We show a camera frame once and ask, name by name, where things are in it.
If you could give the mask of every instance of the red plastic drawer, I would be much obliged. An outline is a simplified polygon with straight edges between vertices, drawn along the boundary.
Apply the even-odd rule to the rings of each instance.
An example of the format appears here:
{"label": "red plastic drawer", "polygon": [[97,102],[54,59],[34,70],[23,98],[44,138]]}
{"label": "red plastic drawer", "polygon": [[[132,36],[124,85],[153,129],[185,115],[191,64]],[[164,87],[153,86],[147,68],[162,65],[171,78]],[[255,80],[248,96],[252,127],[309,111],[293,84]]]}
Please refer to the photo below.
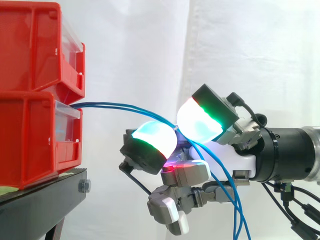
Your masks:
{"label": "red plastic drawer", "polygon": [[82,112],[49,92],[0,92],[0,186],[19,189],[81,164]]}
{"label": "red plastic drawer", "polygon": [[0,91],[85,96],[85,45],[55,2],[0,1]]}

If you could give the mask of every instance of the green light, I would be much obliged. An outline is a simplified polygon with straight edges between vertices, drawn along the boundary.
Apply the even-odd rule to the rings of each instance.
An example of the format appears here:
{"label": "green light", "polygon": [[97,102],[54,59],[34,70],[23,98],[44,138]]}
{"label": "green light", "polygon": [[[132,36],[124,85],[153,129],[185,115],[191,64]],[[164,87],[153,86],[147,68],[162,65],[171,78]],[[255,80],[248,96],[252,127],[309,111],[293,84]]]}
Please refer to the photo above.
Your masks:
{"label": "green light", "polygon": [[158,149],[166,159],[177,146],[177,135],[167,124],[159,121],[148,121],[132,133],[132,137],[140,139]]}
{"label": "green light", "polygon": [[212,119],[192,97],[179,109],[176,120],[182,134],[196,143],[210,142],[223,132],[221,124]]}

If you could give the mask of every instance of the blue cable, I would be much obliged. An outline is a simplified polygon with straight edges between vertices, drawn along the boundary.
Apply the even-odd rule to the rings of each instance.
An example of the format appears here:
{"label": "blue cable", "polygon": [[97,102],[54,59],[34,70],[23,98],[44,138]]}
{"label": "blue cable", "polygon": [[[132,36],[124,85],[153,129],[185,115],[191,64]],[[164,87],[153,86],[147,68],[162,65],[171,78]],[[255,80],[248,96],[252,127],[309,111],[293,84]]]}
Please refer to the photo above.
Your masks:
{"label": "blue cable", "polygon": [[[146,109],[143,109],[141,107],[137,107],[137,106],[134,106],[134,105],[130,105],[130,104],[124,104],[124,103],[113,103],[113,102],[83,102],[83,103],[76,103],[76,104],[73,104],[71,105],[71,107],[75,108],[75,109],[79,109],[79,108],[103,108],[103,109],[117,109],[117,110],[124,110],[124,111],[129,111],[129,112],[133,112],[133,113],[138,113],[138,114],[142,114],[142,115],[145,115],[145,116],[148,116],[148,117],[151,117],[159,122],[162,122],[162,123],[165,123],[167,125],[169,125],[170,127],[172,128],[176,128],[176,126],[174,124],[172,124],[170,121],[168,121],[167,119],[165,119],[164,117],[152,112],[152,111],[148,111]],[[186,138],[186,140],[194,147],[194,149],[197,151],[197,153],[199,154],[200,158],[202,160],[205,160],[204,157],[202,156],[201,152],[199,151],[199,149],[197,148],[197,146],[195,145],[195,143],[193,141],[191,141],[190,139]],[[213,152],[208,149],[206,146],[202,145],[202,144],[199,144],[197,143],[200,147],[202,147],[215,161],[217,161],[217,163],[222,167],[224,173],[226,174],[230,184],[231,184],[231,187],[233,188],[234,190],[234,196],[235,196],[235,201],[232,199],[232,197],[230,196],[230,194],[227,192],[227,190],[225,189],[225,187],[223,186],[223,184],[217,179],[217,177],[211,172],[211,176],[214,178],[214,180],[218,183],[218,185],[222,188],[222,190],[224,191],[224,193],[227,195],[227,197],[229,198],[229,200],[232,202],[232,204],[234,205],[234,215],[235,215],[235,218],[234,218],[234,229],[233,229],[233,238],[235,240],[238,239],[239,237],[239,234],[240,234],[240,231],[241,231],[241,227],[242,227],[242,222],[244,222],[244,225],[245,225],[245,229],[246,229],[246,232],[247,232],[247,235],[248,235],[248,238],[249,240],[251,240],[251,237],[250,237],[250,233],[249,233],[249,229],[248,229],[248,226],[247,226],[247,222],[246,222],[246,219],[243,215],[243,211],[242,211],[242,206],[241,206],[241,202],[240,202],[240,197],[238,195],[238,192],[237,192],[237,189],[236,189],[236,186],[233,182],[233,179],[231,178],[230,174],[228,173],[227,169],[225,168],[225,166],[223,165],[223,163],[220,161],[220,159],[213,154]],[[240,221],[240,225],[239,225],[239,229],[238,229],[238,232],[235,236],[235,226],[237,225],[237,211],[240,213],[240,218],[241,218],[241,221]]]}
{"label": "blue cable", "polygon": [[145,112],[145,113],[148,113],[148,114],[152,115],[152,118],[154,118],[153,116],[155,116],[155,117],[161,119],[161,120],[159,120],[159,119],[157,119],[157,120],[159,122],[162,122],[164,124],[169,125],[173,129],[176,127],[176,125],[172,124],[169,120],[165,119],[163,116],[160,116],[160,115],[158,115],[158,114],[156,114],[156,113],[154,113],[152,111],[146,110],[144,108],[141,108],[141,107],[138,107],[138,106],[134,106],[134,105],[130,105],[130,104],[125,104],[125,103],[104,102],[104,101],[101,101],[101,102],[81,102],[81,103],[72,104],[72,105],[70,105],[70,107],[75,108],[75,109],[80,109],[80,108],[94,107],[94,106],[97,106],[97,105],[118,106],[118,107],[135,109],[135,110],[138,110],[138,111],[141,111],[141,112]]}
{"label": "blue cable", "polygon": [[238,204],[239,204],[239,209],[240,209],[239,213],[240,213],[240,215],[242,215],[242,216],[241,216],[240,225],[239,225],[239,230],[238,230],[235,238],[237,239],[237,238],[239,237],[239,234],[240,234],[240,231],[241,231],[241,228],[242,228],[242,221],[243,221],[244,227],[245,227],[245,231],[246,231],[246,234],[247,234],[247,236],[248,236],[248,239],[251,240],[251,236],[250,236],[248,224],[247,224],[247,221],[246,221],[245,216],[243,215],[243,210],[242,210],[242,205],[241,205],[240,197],[239,197],[239,194],[238,194],[236,185],[235,185],[232,177],[230,176],[228,170],[225,168],[225,166],[224,166],[224,164],[221,162],[221,160],[220,160],[209,148],[207,148],[205,145],[200,144],[200,143],[196,143],[196,144],[199,145],[201,148],[203,148],[203,150],[205,150],[206,153],[209,154],[210,157],[212,157],[212,158],[220,165],[220,167],[222,168],[224,174],[225,174],[226,177],[228,178],[231,187],[233,188],[234,197],[237,198],[237,201],[238,201]]}
{"label": "blue cable", "polygon": [[[190,139],[186,138],[187,141],[194,147],[194,149],[196,150],[196,152],[198,153],[199,157],[205,161],[205,158],[203,157],[203,155],[201,154],[200,150],[198,149],[198,147],[195,145],[195,143],[193,141],[191,141]],[[224,193],[227,195],[227,197],[229,198],[229,200],[232,202],[232,204],[234,205],[234,222],[233,222],[233,239],[234,240],[237,240],[238,237],[239,237],[239,234],[241,232],[241,228],[242,228],[242,222],[243,222],[243,219],[244,219],[244,215],[243,215],[243,212],[241,212],[240,208],[238,208],[238,205],[237,205],[237,198],[235,197],[234,200],[232,199],[232,197],[230,196],[230,194],[227,192],[225,186],[223,186],[223,184],[219,181],[219,179],[214,175],[214,173],[212,171],[210,171],[211,173],[211,176],[214,178],[214,180],[218,183],[218,185],[222,188],[222,190],[224,191]],[[240,213],[240,225],[239,225],[239,229],[236,233],[236,230],[237,230],[237,211],[239,211]]]}

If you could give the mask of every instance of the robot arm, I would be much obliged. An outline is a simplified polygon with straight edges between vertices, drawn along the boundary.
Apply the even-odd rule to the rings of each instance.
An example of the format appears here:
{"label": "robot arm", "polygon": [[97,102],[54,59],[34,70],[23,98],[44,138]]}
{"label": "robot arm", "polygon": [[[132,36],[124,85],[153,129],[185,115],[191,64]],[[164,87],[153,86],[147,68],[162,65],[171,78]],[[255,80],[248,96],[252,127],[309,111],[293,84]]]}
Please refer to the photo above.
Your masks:
{"label": "robot arm", "polygon": [[[206,95],[207,90],[203,86],[201,88],[200,92]],[[196,93],[198,103],[203,103],[199,90]],[[221,124],[221,132],[218,131],[217,136],[205,145],[223,162],[236,186],[249,185],[250,181],[275,181],[279,188],[281,184],[290,186],[294,180],[320,182],[320,127],[266,128],[267,118],[262,114],[252,114],[252,110],[235,93],[227,98],[219,98],[214,94],[210,101],[228,118],[225,125]],[[238,106],[251,111],[252,118],[239,118],[235,109]],[[211,116],[217,115],[212,109],[208,110]],[[182,235],[189,231],[186,215],[192,208],[203,207],[208,202],[230,201],[211,177],[210,171],[235,199],[223,170],[204,151],[201,154],[205,161],[199,160],[197,151],[180,131],[176,131],[177,145],[174,152],[164,161],[160,161],[162,158],[150,151],[139,154],[139,145],[133,149],[130,143],[133,132],[127,130],[124,136],[124,146],[120,151],[126,158],[120,169],[126,172],[130,166],[151,174],[161,170],[163,186],[149,195],[147,206],[150,215],[158,223],[166,225],[172,234]],[[194,187],[200,184],[203,184],[202,187]]]}

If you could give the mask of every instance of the cable connector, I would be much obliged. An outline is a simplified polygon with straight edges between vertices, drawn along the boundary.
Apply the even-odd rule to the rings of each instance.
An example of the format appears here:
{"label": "cable connector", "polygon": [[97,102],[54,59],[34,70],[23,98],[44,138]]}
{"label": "cable connector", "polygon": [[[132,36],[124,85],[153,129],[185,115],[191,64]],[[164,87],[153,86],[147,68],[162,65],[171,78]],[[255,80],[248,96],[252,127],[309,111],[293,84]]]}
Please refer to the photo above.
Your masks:
{"label": "cable connector", "polygon": [[281,200],[284,203],[291,202],[293,199],[295,199],[295,190],[293,187],[291,187],[291,183],[285,184],[284,191],[280,192]]}
{"label": "cable connector", "polygon": [[291,229],[299,235],[303,240],[317,240],[318,236],[310,229],[309,226],[305,225],[302,222],[291,223]]}
{"label": "cable connector", "polygon": [[311,218],[313,221],[320,225],[320,211],[318,211],[309,203],[304,204],[302,208],[304,210],[305,215],[307,215],[309,218]]}

